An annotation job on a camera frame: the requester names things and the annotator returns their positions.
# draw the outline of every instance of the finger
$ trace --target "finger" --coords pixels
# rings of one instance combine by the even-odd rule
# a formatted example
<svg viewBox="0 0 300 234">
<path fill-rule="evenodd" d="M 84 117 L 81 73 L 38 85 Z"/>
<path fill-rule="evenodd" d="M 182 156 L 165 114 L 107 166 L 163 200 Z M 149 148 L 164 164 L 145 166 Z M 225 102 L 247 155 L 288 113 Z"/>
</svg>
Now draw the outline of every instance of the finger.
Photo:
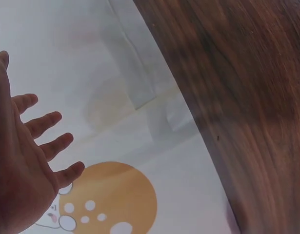
<svg viewBox="0 0 300 234">
<path fill-rule="evenodd" d="M 9 65 L 9 54 L 6 51 L 1 51 L 0 52 L 0 62 L 3 64 L 5 69 L 8 68 Z"/>
<path fill-rule="evenodd" d="M 62 150 L 66 149 L 72 142 L 74 138 L 70 133 L 66 133 L 54 141 L 47 144 L 41 145 L 40 148 L 43 150 L 47 161 L 51 161 L 54 157 L 60 153 Z"/>
<path fill-rule="evenodd" d="M 29 107 L 32 107 L 38 102 L 38 97 L 35 94 L 24 94 L 12 98 L 16 104 L 19 113 L 23 114 Z"/>
<path fill-rule="evenodd" d="M 60 112 L 52 112 L 46 114 L 43 117 L 33 119 L 25 124 L 25 126 L 30 131 L 32 138 L 36 139 L 40 137 L 49 128 L 56 125 L 62 119 Z"/>
<path fill-rule="evenodd" d="M 55 175 L 57 176 L 59 189 L 65 188 L 73 183 L 75 179 L 81 176 L 84 169 L 85 165 L 82 162 L 77 162 L 63 171 L 56 172 Z"/>
</svg>

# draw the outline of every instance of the wooden table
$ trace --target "wooden table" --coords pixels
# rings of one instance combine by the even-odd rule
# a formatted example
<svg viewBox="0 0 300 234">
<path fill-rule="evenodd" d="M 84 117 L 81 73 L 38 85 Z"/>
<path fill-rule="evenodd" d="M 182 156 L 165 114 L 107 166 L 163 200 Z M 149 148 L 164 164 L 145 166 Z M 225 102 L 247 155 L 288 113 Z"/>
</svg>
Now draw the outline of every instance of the wooden table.
<svg viewBox="0 0 300 234">
<path fill-rule="evenodd" d="M 300 0 L 134 0 L 244 234 L 300 234 Z"/>
</svg>

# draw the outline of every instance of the cartoon drawing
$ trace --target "cartoon drawing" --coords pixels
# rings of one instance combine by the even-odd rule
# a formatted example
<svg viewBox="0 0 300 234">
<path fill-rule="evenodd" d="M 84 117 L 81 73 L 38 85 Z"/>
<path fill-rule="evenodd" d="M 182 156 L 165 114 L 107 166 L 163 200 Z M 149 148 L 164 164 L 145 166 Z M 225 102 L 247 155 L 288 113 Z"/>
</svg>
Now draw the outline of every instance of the cartoon drawing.
<svg viewBox="0 0 300 234">
<path fill-rule="evenodd" d="M 146 234 L 156 213 L 155 190 L 143 173 L 124 163 L 103 162 L 61 189 L 36 224 L 74 234 Z"/>
</svg>

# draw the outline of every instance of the white paper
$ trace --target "white paper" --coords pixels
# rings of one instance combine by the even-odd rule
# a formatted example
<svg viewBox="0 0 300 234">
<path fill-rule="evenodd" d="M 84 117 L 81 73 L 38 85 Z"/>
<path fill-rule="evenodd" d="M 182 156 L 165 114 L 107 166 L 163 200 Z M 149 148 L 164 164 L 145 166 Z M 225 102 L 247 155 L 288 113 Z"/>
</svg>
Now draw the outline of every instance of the white paper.
<svg viewBox="0 0 300 234">
<path fill-rule="evenodd" d="M 53 170 L 79 160 L 87 169 L 124 163 L 144 175 L 156 198 L 153 221 L 130 214 L 133 206 L 123 206 L 130 199 L 124 195 L 112 209 L 125 217 L 100 210 L 113 204 L 110 193 L 63 204 L 77 189 L 91 196 L 90 186 L 97 185 L 92 178 L 90 185 L 61 191 L 40 226 L 23 233 L 129 234 L 144 223 L 151 223 L 143 230 L 149 234 L 238 233 L 202 137 L 132 0 L 0 0 L 0 50 L 10 54 L 12 95 L 39 96 L 22 120 L 55 110 L 63 115 L 37 143 L 74 135 L 74 143 L 51 162 Z M 99 196 L 116 183 L 112 178 L 102 181 Z"/>
</svg>

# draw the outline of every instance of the orange circle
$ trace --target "orange circle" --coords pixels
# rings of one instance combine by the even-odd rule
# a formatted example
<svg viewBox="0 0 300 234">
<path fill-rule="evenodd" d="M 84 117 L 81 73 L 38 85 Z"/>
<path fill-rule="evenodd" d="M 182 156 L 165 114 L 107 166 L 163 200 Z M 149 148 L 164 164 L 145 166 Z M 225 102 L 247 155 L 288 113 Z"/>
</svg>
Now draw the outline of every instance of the orange circle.
<svg viewBox="0 0 300 234">
<path fill-rule="evenodd" d="M 74 211 L 67 213 L 66 204 Z M 110 234 L 118 223 L 129 223 L 133 234 L 145 234 L 157 213 L 155 190 L 148 178 L 132 166 L 103 162 L 85 169 L 70 193 L 60 197 L 60 215 L 75 219 L 75 234 Z"/>
</svg>

